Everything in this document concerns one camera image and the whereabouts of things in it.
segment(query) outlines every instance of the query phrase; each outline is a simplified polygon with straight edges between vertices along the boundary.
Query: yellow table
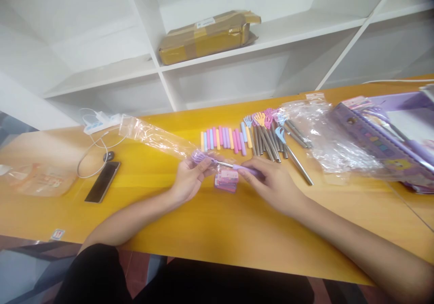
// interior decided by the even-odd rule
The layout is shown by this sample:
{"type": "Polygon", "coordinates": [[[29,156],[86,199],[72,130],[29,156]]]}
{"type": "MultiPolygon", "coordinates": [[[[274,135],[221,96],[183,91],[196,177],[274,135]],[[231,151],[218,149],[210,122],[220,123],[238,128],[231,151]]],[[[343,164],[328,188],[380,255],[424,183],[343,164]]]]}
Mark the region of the yellow table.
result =
{"type": "MultiPolygon", "coordinates": [[[[416,87],[411,84],[371,84],[325,90],[324,93],[336,104],[360,94],[372,96],[413,90],[416,87]]],[[[198,143],[200,131],[218,125],[239,127],[246,114],[303,98],[304,95],[295,95],[144,119],[198,143]]],[[[110,133],[104,140],[110,145],[119,137],[110,133]]],[[[345,186],[326,184],[319,165],[308,160],[304,150],[292,140],[289,143],[315,185],[307,186],[289,160],[284,160],[282,165],[288,168],[307,196],[338,215],[434,262],[431,256],[434,233],[428,227],[433,226],[434,197],[396,191],[397,188],[391,188],[383,181],[365,178],[354,178],[350,185],[345,186]]],[[[0,163],[43,162],[75,170],[83,151],[90,144],[90,138],[82,133],[82,128],[26,133],[0,152],[0,163]]],[[[63,241],[81,243],[110,214],[171,186],[177,159],[128,139],[113,150],[116,152],[115,160],[122,164],[101,204],[84,202],[96,177],[78,180],[67,194],[58,198],[12,195],[4,183],[0,185],[0,234],[46,241],[59,228],[66,231],[63,241]]],[[[100,167],[104,153],[103,149],[93,149],[83,163],[82,174],[100,167]]],[[[221,153],[235,157],[238,162],[244,160],[231,150],[223,149],[221,153]]],[[[208,178],[191,202],[143,229],[125,247],[161,255],[371,283],[334,247],[271,209],[244,182],[233,195],[214,189],[213,179],[208,178]]]]}

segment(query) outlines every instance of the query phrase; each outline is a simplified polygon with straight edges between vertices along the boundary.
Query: black phone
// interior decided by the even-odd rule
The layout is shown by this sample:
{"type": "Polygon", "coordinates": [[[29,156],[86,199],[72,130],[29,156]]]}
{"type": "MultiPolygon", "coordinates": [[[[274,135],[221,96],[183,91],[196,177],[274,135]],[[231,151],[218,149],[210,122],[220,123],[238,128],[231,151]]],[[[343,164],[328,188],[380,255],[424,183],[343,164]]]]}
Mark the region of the black phone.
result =
{"type": "Polygon", "coordinates": [[[121,163],[118,161],[109,161],[105,164],[103,170],[96,179],[94,186],[90,189],[85,202],[101,203],[101,201],[103,201],[120,165],[121,163]]]}

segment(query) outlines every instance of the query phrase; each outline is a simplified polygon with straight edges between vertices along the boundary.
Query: hand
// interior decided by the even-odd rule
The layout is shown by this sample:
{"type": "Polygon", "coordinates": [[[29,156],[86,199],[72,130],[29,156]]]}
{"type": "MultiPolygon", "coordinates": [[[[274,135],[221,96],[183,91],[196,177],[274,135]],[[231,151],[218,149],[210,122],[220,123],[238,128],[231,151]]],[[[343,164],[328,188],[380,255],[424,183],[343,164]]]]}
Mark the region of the hand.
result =
{"type": "Polygon", "coordinates": [[[297,188],[282,164],[255,156],[242,165],[256,168],[265,176],[264,181],[259,181],[247,170],[238,170],[256,192],[276,210],[287,216],[293,216],[293,213],[301,208],[306,196],[297,188]]]}
{"type": "Polygon", "coordinates": [[[196,195],[205,177],[212,174],[212,170],[209,169],[210,164],[210,158],[205,158],[198,165],[195,165],[191,159],[185,159],[179,164],[175,183],[171,189],[176,200],[184,203],[196,195]]]}

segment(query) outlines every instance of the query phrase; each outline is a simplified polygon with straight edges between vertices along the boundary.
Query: purple box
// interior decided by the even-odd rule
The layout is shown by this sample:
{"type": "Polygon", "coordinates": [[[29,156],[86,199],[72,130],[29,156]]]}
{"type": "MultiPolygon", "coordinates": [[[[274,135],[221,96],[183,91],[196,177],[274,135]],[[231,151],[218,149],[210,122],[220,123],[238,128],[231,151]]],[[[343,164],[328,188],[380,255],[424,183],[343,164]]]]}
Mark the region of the purple box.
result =
{"type": "MultiPolygon", "coordinates": [[[[418,193],[433,194],[434,167],[429,163],[431,160],[428,156],[415,153],[391,133],[361,115],[357,104],[362,99],[364,97],[361,96],[339,103],[334,108],[333,115],[397,180],[411,186],[418,193]]],[[[385,112],[421,108],[434,110],[433,102],[422,92],[370,97],[368,100],[385,112]]]]}

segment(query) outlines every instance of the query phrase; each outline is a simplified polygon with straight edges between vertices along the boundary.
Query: power strip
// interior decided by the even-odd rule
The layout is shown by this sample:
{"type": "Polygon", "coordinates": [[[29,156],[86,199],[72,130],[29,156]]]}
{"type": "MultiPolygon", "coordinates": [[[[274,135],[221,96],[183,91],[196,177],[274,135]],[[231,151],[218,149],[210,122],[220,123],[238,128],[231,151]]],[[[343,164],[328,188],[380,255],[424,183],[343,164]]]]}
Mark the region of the power strip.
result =
{"type": "Polygon", "coordinates": [[[104,129],[110,128],[112,126],[118,125],[121,123],[122,120],[121,114],[115,114],[107,118],[108,120],[106,122],[98,121],[91,125],[87,125],[83,130],[83,132],[86,133],[87,135],[91,135],[94,134],[95,132],[99,132],[104,129]]]}

